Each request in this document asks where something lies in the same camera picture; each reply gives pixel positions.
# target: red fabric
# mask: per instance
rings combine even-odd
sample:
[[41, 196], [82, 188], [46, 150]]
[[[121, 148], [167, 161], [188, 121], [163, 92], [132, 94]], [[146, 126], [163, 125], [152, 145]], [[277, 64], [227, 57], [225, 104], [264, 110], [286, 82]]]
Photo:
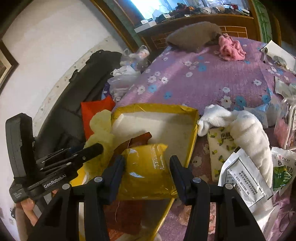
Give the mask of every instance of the red fabric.
[[114, 106], [115, 102], [111, 96], [107, 96], [105, 99], [99, 101], [81, 102], [82, 121], [86, 139], [93, 134], [93, 131], [89, 127], [92, 117], [102, 110], [111, 111]]

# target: purple floral bedsheet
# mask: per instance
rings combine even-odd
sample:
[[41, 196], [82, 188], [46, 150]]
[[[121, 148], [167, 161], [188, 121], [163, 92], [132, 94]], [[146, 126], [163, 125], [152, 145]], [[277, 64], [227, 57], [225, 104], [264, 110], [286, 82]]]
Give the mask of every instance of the purple floral bedsheet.
[[[219, 46], [205, 48], [200, 53], [172, 51], [170, 47], [157, 57], [139, 77], [135, 86], [117, 106], [133, 103], [181, 104], [198, 109], [211, 104], [229, 110], [243, 110], [268, 103], [274, 95], [274, 76], [283, 82], [295, 83], [292, 73], [285, 72], [269, 58], [263, 63], [259, 51], [265, 44], [245, 39], [240, 41], [247, 53], [244, 61], [224, 61]], [[198, 137], [193, 151], [191, 168], [194, 176], [211, 182], [209, 146], [206, 137]], [[186, 227], [177, 221], [171, 209], [162, 228], [163, 240], [183, 240]]]

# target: white foam sheet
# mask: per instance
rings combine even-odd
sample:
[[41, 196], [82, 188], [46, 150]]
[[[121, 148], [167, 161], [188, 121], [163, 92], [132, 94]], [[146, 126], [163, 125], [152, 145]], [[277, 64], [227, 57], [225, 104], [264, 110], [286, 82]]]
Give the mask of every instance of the white foam sheet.
[[184, 165], [194, 126], [194, 119], [190, 115], [158, 112], [124, 113], [112, 125], [112, 134], [115, 135], [114, 146], [150, 132], [152, 138], [149, 144], [168, 145], [164, 154], [167, 163], [172, 155], [177, 155]]

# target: wooden headboard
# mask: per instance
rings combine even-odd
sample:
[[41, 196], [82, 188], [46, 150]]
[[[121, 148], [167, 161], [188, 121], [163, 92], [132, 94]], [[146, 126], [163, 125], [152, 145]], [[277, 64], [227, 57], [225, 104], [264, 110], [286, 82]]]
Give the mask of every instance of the wooden headboard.
[[193, 23], [208, 21], [220, 26], [222, 33], [233, 37], [243, 37], [260, 41], [256, 22], [253, 17], [232, 14], [196, 15], [188, 18], [174, 19], [155, 25], [139, 33], [151, 52], [163, 51], [167, 45], [166, 37], [175, 30]]

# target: medicine packet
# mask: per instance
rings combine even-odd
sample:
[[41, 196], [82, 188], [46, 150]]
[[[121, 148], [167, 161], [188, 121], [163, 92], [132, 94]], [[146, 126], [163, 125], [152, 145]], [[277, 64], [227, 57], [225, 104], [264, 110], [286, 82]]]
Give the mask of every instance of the medicine packet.
[[296, 153], [272, 147], [271, 155], [274, 165], [272, 189], [281, 196], [296, 176]]
[[251, 212], [272, 196], [260, 171], [243, 149], [233, 152], [223, 164], [218, 186], [225, 183], [234, 186]]

